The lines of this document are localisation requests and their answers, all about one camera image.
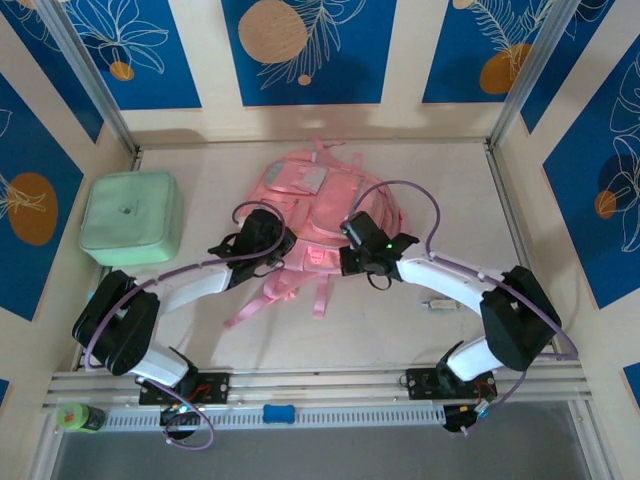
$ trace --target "black base bracket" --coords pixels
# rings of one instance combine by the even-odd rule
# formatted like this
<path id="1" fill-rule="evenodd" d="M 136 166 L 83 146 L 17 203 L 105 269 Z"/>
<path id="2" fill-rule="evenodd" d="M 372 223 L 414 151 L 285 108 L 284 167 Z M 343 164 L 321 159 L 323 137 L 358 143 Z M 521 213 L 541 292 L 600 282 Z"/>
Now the black base bracket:
<path id="1" fill-rule="evenodd" d="M 194 382 L 195 389 L 187 400 L 197 404 L 226 405 L 230 378 L 228 373 L 198 373 Z M 173 405 L 176 399 L 145 383 L 140 389 L 138 402 L 140 405 L 163 406 Z"/>
<path id="2" fill-rule="evenodd" d="M 470 382 L 460 382 L 455 389 L 446 388 L 436 368 L 410 368 L 401 379 L 410 400 L 476 400 L 497 392 L 491 372 L 483 373 Z"/>

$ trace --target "small white object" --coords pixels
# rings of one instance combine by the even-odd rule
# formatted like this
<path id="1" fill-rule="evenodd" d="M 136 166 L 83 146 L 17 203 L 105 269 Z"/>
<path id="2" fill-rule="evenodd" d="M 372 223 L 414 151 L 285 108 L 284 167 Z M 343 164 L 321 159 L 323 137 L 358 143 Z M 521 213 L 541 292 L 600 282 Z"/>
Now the small white object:
<path id="1" fill-rule="evenodd" d="M 425 302 L 432 310 L 457 310 L 460 303 L 451 298 L 434 298 Z"/>

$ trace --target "pink backpack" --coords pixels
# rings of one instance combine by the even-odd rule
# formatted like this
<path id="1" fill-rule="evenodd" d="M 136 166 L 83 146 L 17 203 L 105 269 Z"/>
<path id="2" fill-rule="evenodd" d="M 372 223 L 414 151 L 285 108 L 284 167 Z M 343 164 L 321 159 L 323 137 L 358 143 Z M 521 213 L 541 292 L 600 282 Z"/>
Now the pink backpack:
<path id="1" fill-rule="evenodd" d="M 338 251 L 349 244 L 340 224 L 355 213 L 358 198 L 380 180 L 361 170 L 361 154 L 354 156 L 352 165 L 331 154 L 331 147 L 344 142 L 325 145 L 313 139 L 313 143 L 315 150 L 291 152 L 269 165 L 247 196 L 276 207 L 298 240 L 284 257 L 284 268 L 267 276 L 263 296 L 227 320 L 227 327 L 276 300 L 295 297 L 299 287 L 312 279 L 318 281 L 314 317 L 324 316 L 329 275 L 341 274 Z M 252 209 L 247 206 L 238 215 L 248 216 Z M 407 231 L 406 215 L 386 186 L 367 195 L 358 209 L 369 213 L 391 238 Z"/>

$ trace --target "backpack strap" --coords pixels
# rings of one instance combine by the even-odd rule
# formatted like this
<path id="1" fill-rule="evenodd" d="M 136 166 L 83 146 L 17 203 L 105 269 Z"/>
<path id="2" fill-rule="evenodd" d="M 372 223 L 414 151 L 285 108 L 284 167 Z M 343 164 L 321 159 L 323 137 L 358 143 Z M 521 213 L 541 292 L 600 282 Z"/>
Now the backpack strap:
<path id="1" fill-rule="evenodd" d="M 331 143 L 324 143 L 319 137 L 312 137 L 311 142 L 313 143 L 313 148 L 315 148 L 316 152 L 321 152 L 322 150 L 327 150 L 331 147 L 339 147 L 340 145 L 347 143 L 344 139 L 336 140 Z"/>
<path id="2" fill-rule="evenodd" d="M 224 326 L 226 328 L 234 327 L 267 305 L 280 299 L 289 300 L 295 298 L 298 294 L 298 289 L 316 276 L 316 273 L 294 272 L 291 270 L 270 273 L 264 283 L 262 296 L 250 301 L 236 315 L 225 321 Z"/>
<path id="3" fill-rule="evenodd" d="M 329 274 L 318 274 L 318 285 L 316 286 L 316 301 L 313 305 L 313 316 L 315 318 L 323 318 L 327 311 L 327 302 L 329 301 Z"/>

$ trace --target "orange circle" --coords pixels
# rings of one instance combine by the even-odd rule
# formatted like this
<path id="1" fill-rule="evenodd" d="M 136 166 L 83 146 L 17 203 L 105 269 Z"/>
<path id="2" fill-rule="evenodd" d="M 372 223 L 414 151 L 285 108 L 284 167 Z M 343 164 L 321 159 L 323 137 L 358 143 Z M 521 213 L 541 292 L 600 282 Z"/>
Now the orange circle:
<path id="1" fill-rule="evenodd" d="M 9 222 L 22 241 L 45 245 L 58 223 L 58 200 L 49 180 L 37 173 L 21 173 L 11 182 L 7 193 L 10 202 Z"/>
<path id="2" fill-rule="evenodd" d="M 453 8 L 457 8 L 458 10 L 464 10 L 465 8 L 469 8 L 476 0 L 453 0 Z"/>
<path id="3" fill-rule="evenodd" d="M 311 77 L 309 75 L 300 75 L 298 77 L 298 83 L 303 87 L 311 84 Z"/>
<path id="4" fill-rule="evenodd" d="M 111 75 L 122 82 L 128 82 L 133 78 L 133 68 L 124 62 L 113 62 L 109 71 Z"/>
<path id="5" fill-rule="evenodd" d="M 240 43 L 260 63 L 281 63 L 295 58 L 308 40 L 304 20 L 282 0 L 260 0 L 238 24 Z"/>
<path id="6" fill-rule="evenodd" d="M 490 95 L 509 93 L 530 50 L 531 45 L 528 43 L 518 44 L 508 51 L 494 55 L 482 68 L 480 88 Z M 513 75 L 512 63 L 516 75 Z"/>
<path id="7" fill-rule="evenodd" d="M 596 213 L 600 218 L 608 220 L 616 213 L 616 196 L 609 190 L 600 192 L 595 202 Z"/>
<path id="8" fill-rule="evenodd" d="M 35 5 L 35 3 L 33 3 L 33 0 L 16 0 L 16 2 L 18 2 L 23 7 L 28 8 L 29 10 L 35 10 L 36 9 L 36 5 Z"/>

